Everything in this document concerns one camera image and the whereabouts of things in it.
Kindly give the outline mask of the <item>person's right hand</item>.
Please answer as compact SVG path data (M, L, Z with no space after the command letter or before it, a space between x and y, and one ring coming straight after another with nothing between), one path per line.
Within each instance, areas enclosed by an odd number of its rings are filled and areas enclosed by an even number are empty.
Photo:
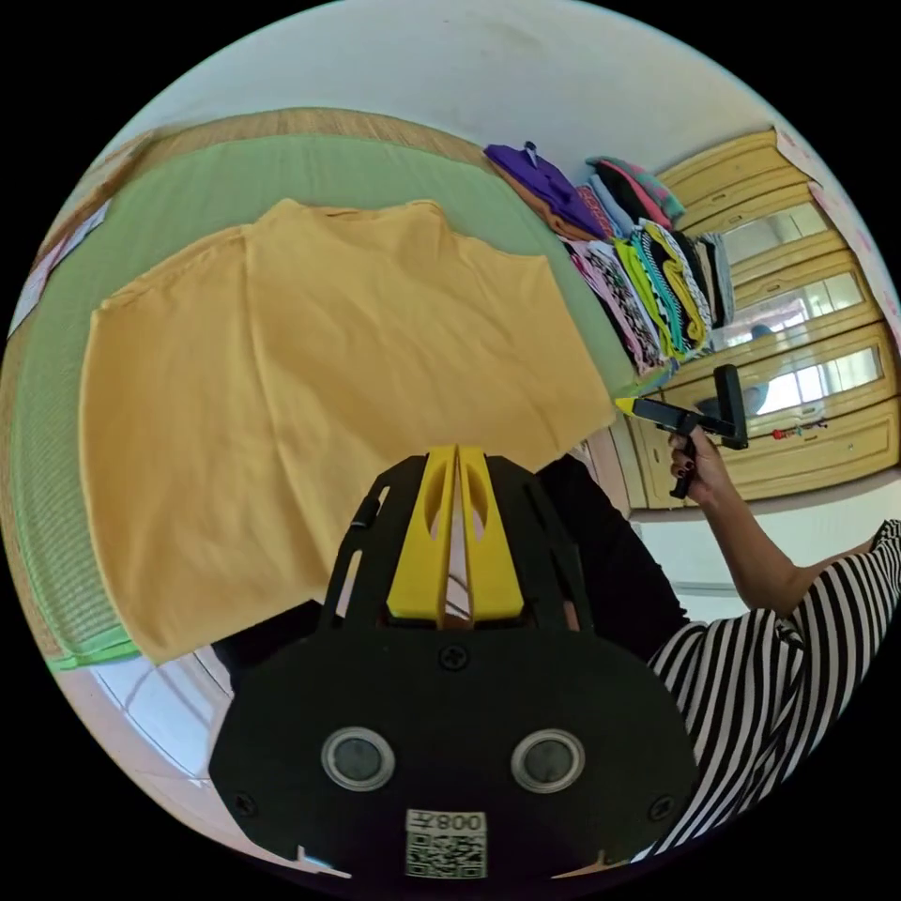
M668 444L671 473L688 480L687 497L700 508L712 508L735 494L718 447L700 427L688 436L671 434Z

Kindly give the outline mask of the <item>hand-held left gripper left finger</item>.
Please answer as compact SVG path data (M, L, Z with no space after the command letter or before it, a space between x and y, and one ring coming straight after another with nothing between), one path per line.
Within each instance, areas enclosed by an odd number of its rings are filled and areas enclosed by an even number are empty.
M394 620L445 617L456 470L455 445L424 459L387 599Z

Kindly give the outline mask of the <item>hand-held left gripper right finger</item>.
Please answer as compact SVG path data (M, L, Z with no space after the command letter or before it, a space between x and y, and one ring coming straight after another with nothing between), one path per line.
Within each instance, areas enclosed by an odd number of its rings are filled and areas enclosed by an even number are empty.
M485 454L459 447L458 475L471 618L513 621L522 614L524 600Z

